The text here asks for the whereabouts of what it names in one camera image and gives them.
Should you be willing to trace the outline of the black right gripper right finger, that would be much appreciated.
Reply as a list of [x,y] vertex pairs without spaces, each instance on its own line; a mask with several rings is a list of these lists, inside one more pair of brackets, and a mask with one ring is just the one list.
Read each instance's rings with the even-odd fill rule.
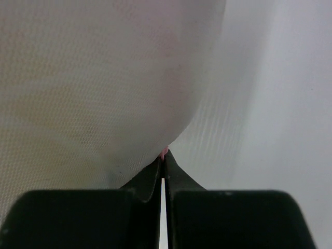
[[301,209],[278,190],[206,190],[171,153],[163,163],[169,248],[315,248]]

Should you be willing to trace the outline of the pink-trimmed mesh laundry bag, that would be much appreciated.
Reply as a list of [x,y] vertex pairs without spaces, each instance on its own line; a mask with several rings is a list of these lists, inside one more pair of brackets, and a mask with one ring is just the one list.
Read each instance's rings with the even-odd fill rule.
[[1,220],[35,189],[119,188],[187,128],[225,1],[1,1]]

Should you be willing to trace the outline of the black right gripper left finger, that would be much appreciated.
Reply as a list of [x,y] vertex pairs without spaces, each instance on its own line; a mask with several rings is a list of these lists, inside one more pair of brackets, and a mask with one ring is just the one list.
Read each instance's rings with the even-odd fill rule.
[[158,248],[161,161],[119,189],[31,190],[11,206],[1,248]]

